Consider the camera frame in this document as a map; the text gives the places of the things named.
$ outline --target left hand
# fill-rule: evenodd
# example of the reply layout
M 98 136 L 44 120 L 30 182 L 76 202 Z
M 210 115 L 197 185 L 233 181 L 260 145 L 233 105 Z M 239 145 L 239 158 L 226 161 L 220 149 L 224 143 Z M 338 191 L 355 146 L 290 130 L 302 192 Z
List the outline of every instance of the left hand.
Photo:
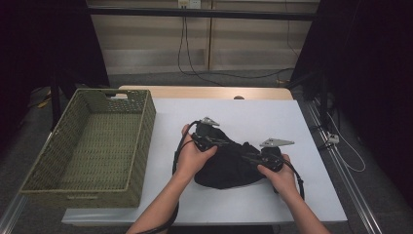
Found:
M 189 125 L 185 125 L 183 127 L 183 135 L 185 134 L 188 127 Z M 195 145 L 194 142 L 185 144 L 186 142 L 191 140 L 192 138 L 190 134 L 187 134 L 185 136 L 185 139 L 183 140 L 182 145 L 185 146 L 183 146 L 183 148 L 181 149 L 176 173 L 178 175 L 192 179 L 192 177 L 194 177 L 195 174 L 204 166 L 206 161 L 215 154 L 218 147 L 213 146 L 211 149 L 202 152 L 200 149 L 198 149 L 197 145 Z

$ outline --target wall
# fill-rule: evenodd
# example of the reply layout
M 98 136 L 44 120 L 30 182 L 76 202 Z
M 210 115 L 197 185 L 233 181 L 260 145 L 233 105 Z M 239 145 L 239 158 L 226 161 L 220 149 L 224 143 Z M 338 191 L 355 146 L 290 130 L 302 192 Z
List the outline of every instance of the wall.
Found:
M 176 0 L 90 0 L 88 3 L 97 6 L 177 8 Z M 202 1 L 202 8 L 314 13 L 318 4 L 318 0 L 205 0 Z M 186 21 L 190 58 L 196 70 L 293 67 L 311 25 L 305 21 L 261 19 Z M 182 18 L 93 16 L 93 22 L 108 74 L 179 70 Z M 185 37 L 179 64 L 183 70 L 191 69 Z

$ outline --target black curtain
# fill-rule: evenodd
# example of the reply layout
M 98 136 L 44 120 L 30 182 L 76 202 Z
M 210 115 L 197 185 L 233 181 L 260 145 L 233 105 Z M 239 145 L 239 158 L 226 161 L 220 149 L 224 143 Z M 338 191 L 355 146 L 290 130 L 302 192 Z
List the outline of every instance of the black curtain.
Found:
M 292 80 L 325 75 L 338 106 L 413 207 L 411 9 L 410 1 L 321 1 L 327 18 L 313 23 Z M 304 87 L 313 98 L 318 78 Z
M 109 86 L 85 0 L 0 1 L 1 141 L 16 130 L 30 92 L 56 79 L 71 98 L 75 84 Z

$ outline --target right hand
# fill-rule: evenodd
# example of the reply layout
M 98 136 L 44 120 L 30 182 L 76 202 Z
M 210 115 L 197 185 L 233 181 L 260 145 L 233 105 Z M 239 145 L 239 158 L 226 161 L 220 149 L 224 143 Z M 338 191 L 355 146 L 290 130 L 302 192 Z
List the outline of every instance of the right hand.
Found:
M 282 157 L 290 162 L 288 155 L 283 154 Z M 257 169 L 262 175 L 266 176 L 267 179 L 271 181 L 283 199 L 293 194 L 299 194 L 297 187 L 295 186 L 294 172 L 289 166 L 284 165 L 277 173 L 262 165 L 258 165 Z

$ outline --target wicker basket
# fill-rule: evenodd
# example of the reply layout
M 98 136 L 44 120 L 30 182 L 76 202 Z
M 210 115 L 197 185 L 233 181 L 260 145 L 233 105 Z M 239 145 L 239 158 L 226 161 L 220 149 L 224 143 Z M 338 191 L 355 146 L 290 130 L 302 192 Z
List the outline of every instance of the wicker basket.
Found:
M 78 90 L 20 193 L 54 208 L 137 207 L 155 115 L 149 91 Z

